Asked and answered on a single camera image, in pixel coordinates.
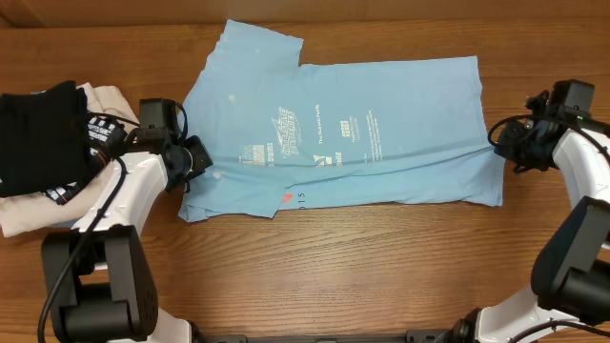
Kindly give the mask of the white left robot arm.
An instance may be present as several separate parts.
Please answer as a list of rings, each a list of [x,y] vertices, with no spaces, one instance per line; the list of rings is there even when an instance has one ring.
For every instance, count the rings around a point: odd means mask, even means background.
[[[112,157],[111,183],[90,211],[43,240],[38,339],[51,323],[61,342],[200,342],[193,322],[160,308],[140,233],[158,195],[189,184],[212,159],[197,136],[131,136]]]

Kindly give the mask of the light blue t-shirt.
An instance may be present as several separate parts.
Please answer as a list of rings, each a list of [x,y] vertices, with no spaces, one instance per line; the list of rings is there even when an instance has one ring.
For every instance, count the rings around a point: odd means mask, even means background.
[[[502,203],[474,56],[303,64],[303,40],[228,21],[184,107],[213,163],[180,216]]]

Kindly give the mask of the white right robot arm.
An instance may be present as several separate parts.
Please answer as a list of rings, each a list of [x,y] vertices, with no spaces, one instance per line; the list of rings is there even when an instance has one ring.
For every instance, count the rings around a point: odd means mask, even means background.
[[[609,319],[609,127],[578,118],[553,150],[572,210],[540,252],[528,287],[470,312],[447,342],[535,342],[564,328],[599,336]]]

